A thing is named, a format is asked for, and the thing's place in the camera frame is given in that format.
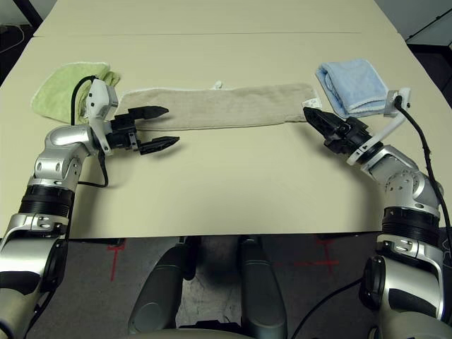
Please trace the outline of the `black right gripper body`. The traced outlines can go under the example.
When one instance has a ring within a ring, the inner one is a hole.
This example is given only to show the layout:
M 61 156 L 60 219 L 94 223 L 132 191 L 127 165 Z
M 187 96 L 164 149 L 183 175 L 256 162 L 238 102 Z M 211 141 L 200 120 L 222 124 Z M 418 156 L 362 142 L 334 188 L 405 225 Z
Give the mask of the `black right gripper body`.
M 356 118 L 332 123 L 324 134 L 324 145 L 335 154 L 351 155 L 370 139 L 368 126 Z

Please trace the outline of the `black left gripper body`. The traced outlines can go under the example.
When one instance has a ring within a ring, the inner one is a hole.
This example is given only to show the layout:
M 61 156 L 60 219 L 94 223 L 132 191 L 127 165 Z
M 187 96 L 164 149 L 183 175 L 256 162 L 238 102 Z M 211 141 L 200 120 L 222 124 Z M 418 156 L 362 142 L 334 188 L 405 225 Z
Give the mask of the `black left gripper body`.
M 137 137 L 135 119 L 130 114 L 116 115 L 110 121 L 111 131 L 106 135 L 112 150 L 126 149 L 137 151 L 140 145 Z

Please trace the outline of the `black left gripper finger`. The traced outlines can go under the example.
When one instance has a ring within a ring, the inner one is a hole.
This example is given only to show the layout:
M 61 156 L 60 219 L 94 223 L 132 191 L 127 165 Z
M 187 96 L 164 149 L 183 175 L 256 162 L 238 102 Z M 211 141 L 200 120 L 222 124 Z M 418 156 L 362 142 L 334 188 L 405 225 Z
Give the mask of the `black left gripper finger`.
M 151 141 L 141 143 L 139 145 L 140 155 L 147 155 L 150 153 L 160 152 L 179 141 L 179 137 L 176 136 L 161 136 L 153 138 Z
M 169 110 L 167 108 L 161 106 L 143 106 L 128 109 L 128 113 L 131 115 L 133 120 L 155 119 L 168 112 Z

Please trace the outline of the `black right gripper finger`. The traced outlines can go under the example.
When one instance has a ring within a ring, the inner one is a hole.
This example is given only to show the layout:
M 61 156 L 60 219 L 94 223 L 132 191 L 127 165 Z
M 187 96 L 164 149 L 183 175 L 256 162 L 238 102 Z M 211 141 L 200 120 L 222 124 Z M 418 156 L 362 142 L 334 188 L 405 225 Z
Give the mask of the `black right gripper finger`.
M 310 124 L 314 127 L 324 138 L 333 135 L 339 124 Z
M 305 107 L 304 116 L 310 124 L 341 124 L 343 120 L 334 113 L 321 109 Z

